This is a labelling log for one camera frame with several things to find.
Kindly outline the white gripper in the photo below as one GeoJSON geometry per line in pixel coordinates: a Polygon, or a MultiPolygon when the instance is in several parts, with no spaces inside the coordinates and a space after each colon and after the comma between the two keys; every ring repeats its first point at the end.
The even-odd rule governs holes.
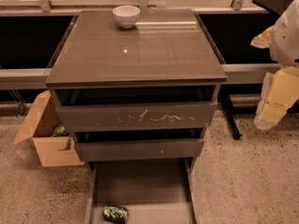
{"type": "MultiPolygon", "coordinates": [[[[258,49],[270,49],[273,61],[299,65],[299,0],[293,0],[276,21],[255,36],[250,44],[258,49]]],[[[299,100],[299,68],[288,66],[263,79],[261,97],[254,125],[260,130],[276,126],[299,100]]]]}

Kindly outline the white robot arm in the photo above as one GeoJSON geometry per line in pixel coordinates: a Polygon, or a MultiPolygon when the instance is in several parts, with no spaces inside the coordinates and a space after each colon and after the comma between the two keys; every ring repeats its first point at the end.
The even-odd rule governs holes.
{"type": "Polygon", "coordinates": [[[275,74],[267,72],[254,125],[260,130],[276,126],[299,100],[299,0],[293,0],[273,26],[250,43],[269,48],[270,58],[281,64],[275,74]]]}

